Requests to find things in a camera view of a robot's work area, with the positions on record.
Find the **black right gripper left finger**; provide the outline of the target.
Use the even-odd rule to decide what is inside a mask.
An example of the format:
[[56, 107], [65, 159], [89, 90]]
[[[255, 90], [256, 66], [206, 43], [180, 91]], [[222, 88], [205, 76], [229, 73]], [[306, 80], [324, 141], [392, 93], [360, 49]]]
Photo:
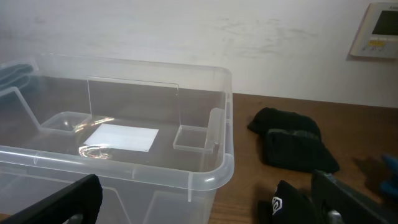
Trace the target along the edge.
[[2, 224], [95, 224], [103, 200], [97, 175], [90, 174], [11, 215]]

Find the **blue garment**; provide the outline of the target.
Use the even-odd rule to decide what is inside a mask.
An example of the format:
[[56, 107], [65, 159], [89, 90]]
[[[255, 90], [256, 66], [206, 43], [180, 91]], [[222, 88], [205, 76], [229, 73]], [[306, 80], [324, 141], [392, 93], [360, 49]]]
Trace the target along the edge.
[[380, 184], [381, 191], [397, 201], [397, 158], [384, 154], [382, 160], [392, 172], [392, 176]]

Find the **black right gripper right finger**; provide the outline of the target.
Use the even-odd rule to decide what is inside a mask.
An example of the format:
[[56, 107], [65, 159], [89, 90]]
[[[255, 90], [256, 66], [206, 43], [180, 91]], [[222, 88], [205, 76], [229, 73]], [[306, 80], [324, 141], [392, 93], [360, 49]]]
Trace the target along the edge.
[[326, 172], [312, 172], [311, 193], [318, 223], [397, 224], [392, 211]]

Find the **small black garment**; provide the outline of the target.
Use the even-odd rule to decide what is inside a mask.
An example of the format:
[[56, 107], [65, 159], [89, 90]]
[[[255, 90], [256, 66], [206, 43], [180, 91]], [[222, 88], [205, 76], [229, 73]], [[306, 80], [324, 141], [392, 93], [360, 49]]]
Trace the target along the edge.
[[335, 173], [340, 166], [322, 141], [317, 123], [298, 113], [265, 107], [248, 129], [261, 140], [261, 161], [281, 169]]

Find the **black garment with logo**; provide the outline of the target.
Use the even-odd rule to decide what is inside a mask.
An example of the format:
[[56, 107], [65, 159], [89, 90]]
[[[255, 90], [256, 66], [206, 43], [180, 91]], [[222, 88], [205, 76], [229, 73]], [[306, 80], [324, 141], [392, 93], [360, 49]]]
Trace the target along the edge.
[[270, 201], [258, 201], [257, 217], [260, 224], [318, 223], [310, 199], [284, 180], [278, 183]]

